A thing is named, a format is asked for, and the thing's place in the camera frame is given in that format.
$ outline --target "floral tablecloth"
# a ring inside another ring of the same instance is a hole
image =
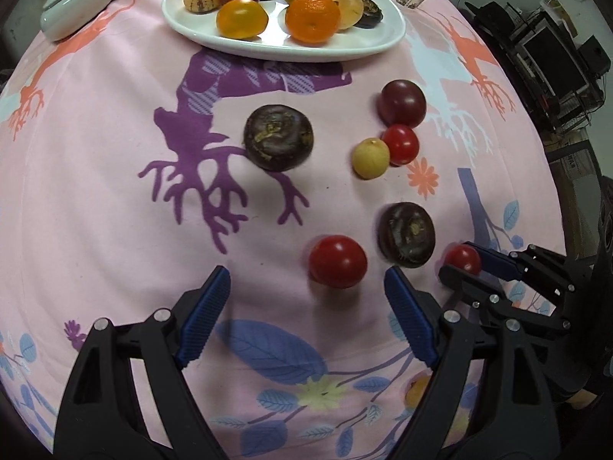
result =
[[[324,65],[203,49],[164,23],[160,1],[115,0],[58,45],[39,35],[0,97],[2,384],[52,448],[94,319],[142,321],[222,264],[231,300],[184,373],[228,455],[383,458],[427,372],[382,292],[376,216],[399,201],[430,213],[433,259],[406,273],[441,303],[449,292],[436,271],[450,244],[563,251],[536,131],[447,0],[405,10],[406,37],[388,53]],[[361,181],[349,153],[381,133],[373,99],[396,78],[427,97],[421,153]],[[310,118],[315,148],[300,167],[265,173],[245,158],[244,121],[264,104]],[[369,258],[344,295],[309,281],[305,265],[313,241],[332,233]],[[523,284],[504,287],[518,306],[549,312]],[[142,362],[134,371],[151,436],[165,442]],[[449,441],[464,433],[478,375],[475,365]]]

